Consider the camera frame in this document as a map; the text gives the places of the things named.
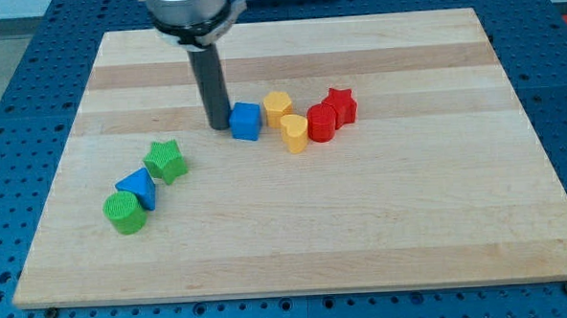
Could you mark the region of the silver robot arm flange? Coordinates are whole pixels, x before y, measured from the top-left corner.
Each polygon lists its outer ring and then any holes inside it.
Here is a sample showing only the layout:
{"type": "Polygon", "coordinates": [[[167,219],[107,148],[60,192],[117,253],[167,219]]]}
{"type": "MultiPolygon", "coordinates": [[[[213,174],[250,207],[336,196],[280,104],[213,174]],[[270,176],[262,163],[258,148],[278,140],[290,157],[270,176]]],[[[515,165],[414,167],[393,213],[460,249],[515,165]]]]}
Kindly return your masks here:
{"type": "Polygon", "coordinates": [[[247,9],[246,0],[137,0],[159,36],[190,52],[215,45],[247,9]]]}

